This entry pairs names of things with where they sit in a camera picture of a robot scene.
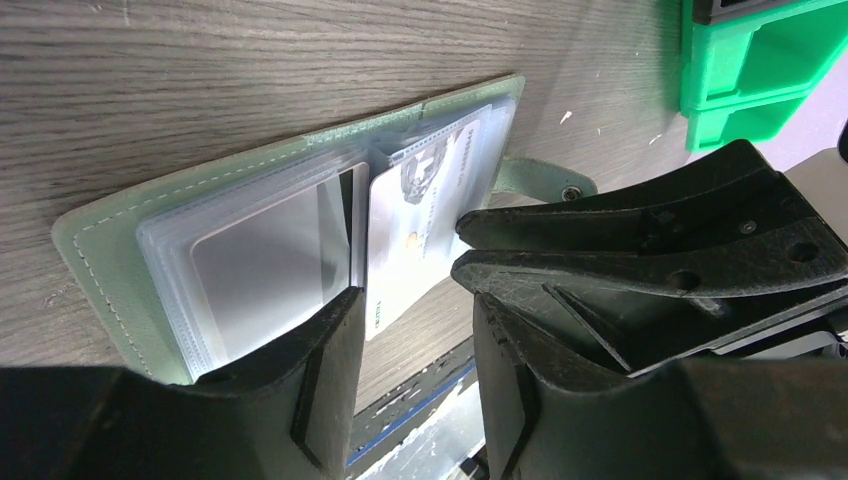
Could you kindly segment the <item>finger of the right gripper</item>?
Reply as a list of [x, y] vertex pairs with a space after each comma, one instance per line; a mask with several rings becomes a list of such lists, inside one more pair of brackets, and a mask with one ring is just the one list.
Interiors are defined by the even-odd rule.
[[784, 358], [847, 305], [846, 246], [816, 218], [664, 255], [476, 250], [452, 276], [630, 376], [691, 355]]
[[813, 216], [748, 141], [640, 184], [579, 200], [472, 211], [457, 224], [476, 250], [656, 255], [760, 235]]

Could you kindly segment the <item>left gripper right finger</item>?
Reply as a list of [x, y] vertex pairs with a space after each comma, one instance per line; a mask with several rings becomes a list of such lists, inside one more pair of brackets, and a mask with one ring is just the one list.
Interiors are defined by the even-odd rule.
[[685, 358], [605, 369], [494, 296], [473, 340], [494, 479], [843, 479], [847, 365]]

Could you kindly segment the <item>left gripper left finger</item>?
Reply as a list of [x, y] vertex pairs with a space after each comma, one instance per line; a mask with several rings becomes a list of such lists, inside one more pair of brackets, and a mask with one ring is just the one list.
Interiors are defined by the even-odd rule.
[[1, 372], [5, 479], [341, 479], [364, 346], [364, 292], [195, 384], [124, 367]]

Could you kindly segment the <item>white credit card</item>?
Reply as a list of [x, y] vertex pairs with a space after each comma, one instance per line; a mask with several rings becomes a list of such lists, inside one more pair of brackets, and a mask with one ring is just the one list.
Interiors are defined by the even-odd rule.
[[370, 186], [366, 334], [374, 339], [447, 276], [482, 120], [457, 121], [391, 157]]

